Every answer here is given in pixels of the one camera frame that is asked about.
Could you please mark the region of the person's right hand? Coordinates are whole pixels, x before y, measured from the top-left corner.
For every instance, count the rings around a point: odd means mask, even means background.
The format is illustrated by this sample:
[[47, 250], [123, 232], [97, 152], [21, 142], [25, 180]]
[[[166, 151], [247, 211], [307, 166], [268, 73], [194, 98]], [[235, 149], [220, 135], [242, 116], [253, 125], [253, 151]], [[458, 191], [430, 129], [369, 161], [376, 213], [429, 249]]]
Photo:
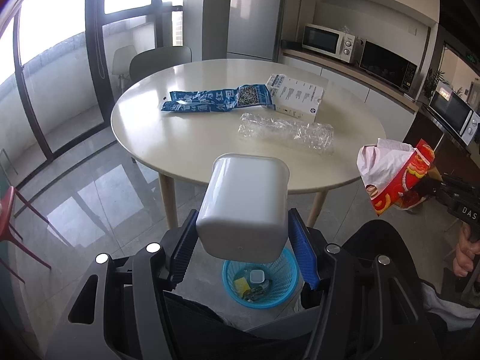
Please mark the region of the person's right hand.
[[480, 254], [479, 242], [471, 242], [470, 236], [470, 225], [462, 223], [455, 248], [455, 258], [452, 263], [453, 272], [457, 277], [466, 277], [472, 272], [474, 269], [473, 260]]

